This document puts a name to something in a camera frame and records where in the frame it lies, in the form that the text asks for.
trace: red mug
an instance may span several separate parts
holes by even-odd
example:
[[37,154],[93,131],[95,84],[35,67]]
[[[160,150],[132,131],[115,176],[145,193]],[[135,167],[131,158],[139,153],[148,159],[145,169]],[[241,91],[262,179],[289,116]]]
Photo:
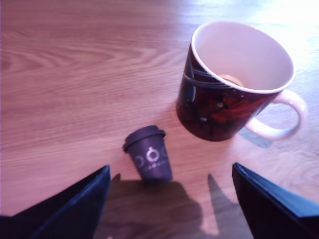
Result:
[[[177,99],[177,116],[194,135],[223,141],[241,128],[270,140],[293,136],[307,105],[286,90],[294,78],[286,50],[266,33],[245,24],[216,21],[193,34]],[[275,129],[255,117],[270,103],[291,106],[298,123]]]

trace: small cup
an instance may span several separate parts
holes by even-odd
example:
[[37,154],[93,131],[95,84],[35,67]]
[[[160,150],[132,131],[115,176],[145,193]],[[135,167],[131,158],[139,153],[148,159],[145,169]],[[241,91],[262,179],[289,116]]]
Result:
[[166,183],[172,180],[164,137],[163,130],[150,125],[136,130],[125,139],[123,150],[130,154],[146,183]]

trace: white mug handle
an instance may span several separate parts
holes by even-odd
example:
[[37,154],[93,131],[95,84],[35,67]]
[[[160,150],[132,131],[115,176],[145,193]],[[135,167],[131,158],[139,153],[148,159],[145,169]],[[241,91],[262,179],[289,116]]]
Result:
[[256,118],[252,118],[247,124],[246,128],[255,134],[270,139],[270,140],[280,140],[287,139],[293,136],[304,124],[307,117],[308,108],[306,102],[296,93],[283,90],[273,101],[273,104],[285,104],[289,105],[297,112],[299,120],[298,123],[289,129],[276,129],[271,128],[264,123],[261,123]]

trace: wood grain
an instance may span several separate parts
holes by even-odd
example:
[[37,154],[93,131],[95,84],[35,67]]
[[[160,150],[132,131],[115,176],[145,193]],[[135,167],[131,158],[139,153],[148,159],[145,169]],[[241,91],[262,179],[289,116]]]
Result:
[[[319,202],[314,1],[4,0],[1,15],[2,214],[105,164],[121,179],[112,184],[101,239],[252,238],[232,184],[235,161]],[[174,107],[191,35],[219,19],[257,26],[291,54],[297,71],[289,89],[310,111],[292,139],[258,144],[241,133],[213,143],[179,123]],[[297,119],[285,106],[259,118],[277,127]],[[122,152],[125,137],[149,124],[167,132],[174,183],[161,194],[140,186]]]

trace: mug design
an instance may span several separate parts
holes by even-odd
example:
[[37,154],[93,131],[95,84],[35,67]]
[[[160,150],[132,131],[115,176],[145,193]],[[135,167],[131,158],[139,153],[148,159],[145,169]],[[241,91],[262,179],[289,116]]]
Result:
[[159,160],[160,154],[162,154],[163,157],[167,158],[167,153],[164,146],[162,147],[161,151],[155,149],[154,147],[149,147],[148,151],[145,154],[145,157],[140,155],[134,157],[135,165],[143,171],[147,172],[153,168],[167,164],[167,160]]
[[206,140],[231,138],[280,92],[255,94],[218,81],[189,49],[177,99],[177,116],[193,134]]

